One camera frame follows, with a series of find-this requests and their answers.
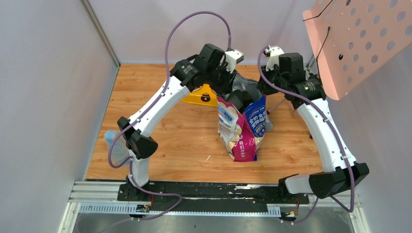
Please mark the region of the pet food bag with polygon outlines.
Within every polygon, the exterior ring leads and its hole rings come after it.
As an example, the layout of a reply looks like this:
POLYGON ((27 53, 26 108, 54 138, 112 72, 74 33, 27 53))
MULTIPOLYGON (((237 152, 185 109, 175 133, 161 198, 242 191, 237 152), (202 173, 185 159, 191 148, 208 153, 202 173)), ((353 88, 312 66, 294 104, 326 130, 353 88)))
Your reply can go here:
POLYGON ((273 129, 266 108, 267 97, 257 89, 258 81, 237 74, 233 89, 246 90, 253 98, 243 113, 233 104, 225 101, 232 92, 217 97, 218 134, 223 145, 234 162, 253 162, 258 159, 258 151, 266 132, 273 129))

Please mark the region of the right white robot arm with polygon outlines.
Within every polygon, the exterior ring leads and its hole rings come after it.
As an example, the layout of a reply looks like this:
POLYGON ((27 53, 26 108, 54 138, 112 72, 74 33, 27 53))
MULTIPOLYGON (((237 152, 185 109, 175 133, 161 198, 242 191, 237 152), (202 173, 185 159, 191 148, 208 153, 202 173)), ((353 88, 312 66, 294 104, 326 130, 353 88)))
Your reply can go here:
POLYGON ((366 163, 358 163, 344 143, 329 110, 322 81, 304 70, 303 57, 279 47, 264 50, 267 64, 260 67, 258 89, 264 95, 284 93, 309 129, 321 157, 323 171, 291 175, 279 180, 278 198, 291 202, 297 194, 314 194, 320 199, 354 188, 368 174, 366 163))

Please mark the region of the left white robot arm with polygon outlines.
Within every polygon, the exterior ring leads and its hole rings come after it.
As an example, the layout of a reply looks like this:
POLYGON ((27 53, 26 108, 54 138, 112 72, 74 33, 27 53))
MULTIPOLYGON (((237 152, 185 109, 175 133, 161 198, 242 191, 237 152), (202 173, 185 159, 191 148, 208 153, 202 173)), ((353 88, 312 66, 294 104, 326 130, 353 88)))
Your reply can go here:
POLYGON ((158 148, 151 135, 158 123, 179 101, 205 84, 217 95, 229 93, 236 65, 243 60, 240 50, 222 50, 207 43, 199 54, 176 62, 162 86, 136 113, 118 119, 120 133, 116 138, 125 140, 129 152, 130 194, 136 200, 144 200, 149 194, 149 161, 158 148))

